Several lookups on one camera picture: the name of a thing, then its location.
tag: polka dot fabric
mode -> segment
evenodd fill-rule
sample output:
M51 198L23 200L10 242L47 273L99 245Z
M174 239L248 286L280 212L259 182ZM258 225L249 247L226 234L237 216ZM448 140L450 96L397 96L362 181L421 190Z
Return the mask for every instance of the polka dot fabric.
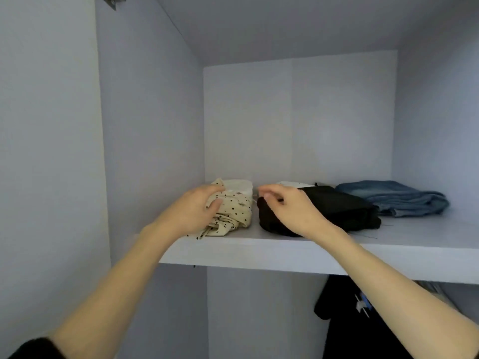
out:
M221 179L216 179L212 184L224 186ZM251 224L252 199L242 193L225 190L209 197L207 207L215 199L223 199L223 203L206 229L195 235L196 239L201 239L206 235L223 236L238 227L248 228Z

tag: forearm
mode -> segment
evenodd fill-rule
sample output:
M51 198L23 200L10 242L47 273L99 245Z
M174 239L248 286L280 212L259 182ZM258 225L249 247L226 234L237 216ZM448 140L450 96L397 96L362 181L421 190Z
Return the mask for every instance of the forearm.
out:
M140 236L98 288L55 331L52 341L68 359L113 358L158 262L173 239L158 230Z
M472 321L362 248L344 231L330 227L322 232L313 240L339 262L414 358L474 358L479 351L479 329Z

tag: metal hinge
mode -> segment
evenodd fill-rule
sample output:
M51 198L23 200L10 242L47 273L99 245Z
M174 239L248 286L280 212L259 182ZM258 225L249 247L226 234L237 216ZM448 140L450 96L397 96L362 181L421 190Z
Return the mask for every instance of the metal hinge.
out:
M118 2L124 2L126 0L104 0L113 10L117 9Z

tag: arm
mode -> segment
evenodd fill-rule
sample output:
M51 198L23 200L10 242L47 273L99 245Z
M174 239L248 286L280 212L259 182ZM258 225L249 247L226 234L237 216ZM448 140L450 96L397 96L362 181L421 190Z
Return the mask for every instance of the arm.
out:
M260 195L286 227L339 262L415 359L473 359L478 353L479 328L472 321L328 222L303 191L266 185Z
M221 200L215 200L205 209L207 199L222 190L224 188L210 185L189 191L143 228L127 255L51 335L66 358L115 356L159 260L179 237L198 232L211 222Z

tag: shelf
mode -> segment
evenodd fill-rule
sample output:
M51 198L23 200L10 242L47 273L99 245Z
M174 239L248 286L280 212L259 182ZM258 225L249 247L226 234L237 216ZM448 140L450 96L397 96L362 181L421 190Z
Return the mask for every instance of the shelf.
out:
M411 279L479 284L478 226L445 216L381 219L380 229L351 235ZM255 210L248 229L238 229L225 237L180 238L161 263L345 274L313 242L261 229Z

